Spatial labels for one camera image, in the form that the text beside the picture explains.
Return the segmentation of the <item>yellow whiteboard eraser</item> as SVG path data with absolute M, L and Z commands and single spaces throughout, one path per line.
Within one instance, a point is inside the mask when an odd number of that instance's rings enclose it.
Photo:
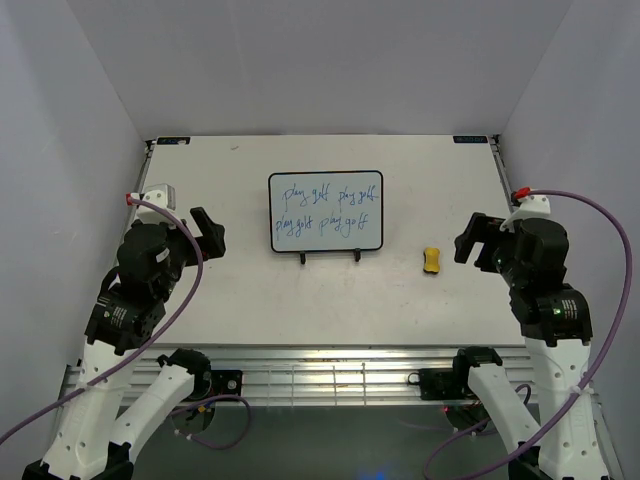
M 423 272 L 437 275 L 440 273 L 440 250 L 436 247 L 427 247 L 424 252 Z

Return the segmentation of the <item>small black-framed whiteboard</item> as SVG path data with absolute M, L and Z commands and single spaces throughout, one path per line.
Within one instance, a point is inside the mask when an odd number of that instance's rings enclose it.
M 278 172 L 268 179 L 276 253 L 376 251 L 384 244 L 378 170 Z

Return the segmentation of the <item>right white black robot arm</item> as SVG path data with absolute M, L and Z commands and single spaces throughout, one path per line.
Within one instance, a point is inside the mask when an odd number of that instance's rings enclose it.
M 454 358 L 451 382 L 476 396 L 493 421 L 509 457 L 512 479 L 607 479 L 586 374 L 593 336 L 586 298 L 565 282 L 566 230 L 543 218 L 471 216 L 454 241 L 457 263 L 474 245 L 478 269 L 497 273 L 509 288 L 510 308 L 531 358 L 539 415 L 533 417 L 508 385 L 497 352 L 468 347 Z

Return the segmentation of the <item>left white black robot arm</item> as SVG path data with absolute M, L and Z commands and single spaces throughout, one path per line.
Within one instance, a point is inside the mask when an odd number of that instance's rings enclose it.
M 200 234 L 163 218 L 137 219 L 105 276 L 85 330 L 80 394 L 67 401 L 44 457 L 25 479 L 129 479 L 150 437 L 181 402 L 208 395 L 211 364 L 201 352 L 162 355 L 160 374 L 126 410 L 120 409 L 138 363 L 137 351 L 163 321 L 165 304 L 185 268 L 224 256 L 225 229 L 201 207 L 190 214 Z

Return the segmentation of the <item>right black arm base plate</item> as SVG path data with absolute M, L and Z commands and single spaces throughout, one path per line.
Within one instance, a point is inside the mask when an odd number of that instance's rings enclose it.
M 469 400 L 473 394 L 452 368 L 422 368 L 411 372 L 407 384 L 419 389 L 423 401 Z

